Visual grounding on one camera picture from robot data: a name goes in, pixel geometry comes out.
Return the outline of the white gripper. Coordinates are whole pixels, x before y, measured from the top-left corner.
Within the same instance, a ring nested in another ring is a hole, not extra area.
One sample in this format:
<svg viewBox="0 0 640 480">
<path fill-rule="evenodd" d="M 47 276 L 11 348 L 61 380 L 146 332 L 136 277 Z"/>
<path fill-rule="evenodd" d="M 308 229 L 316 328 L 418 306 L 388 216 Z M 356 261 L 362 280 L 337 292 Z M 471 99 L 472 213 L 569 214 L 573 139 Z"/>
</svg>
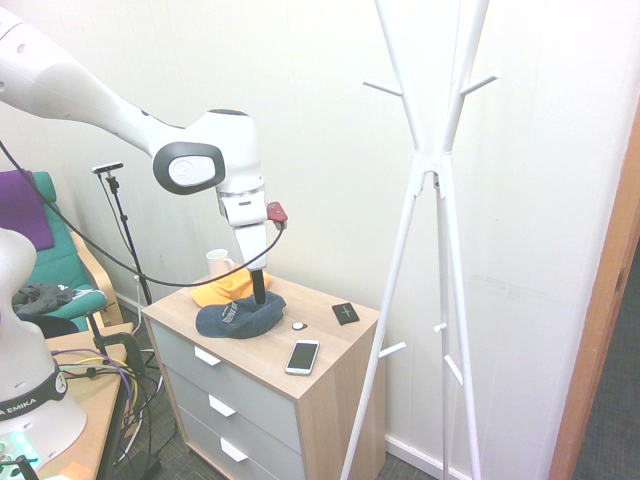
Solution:
<svg viewBox="0 0 640 480">
<path fill-rule="evenodd" d="M 223 212 L 240 248 L 243 263 L 251 271 L 254 300 L 258 305 L 266 302 L 263 270 L 266 267 L 267 206 L 265 193 L 244 196 L 221 196 Z"/>
</svg>

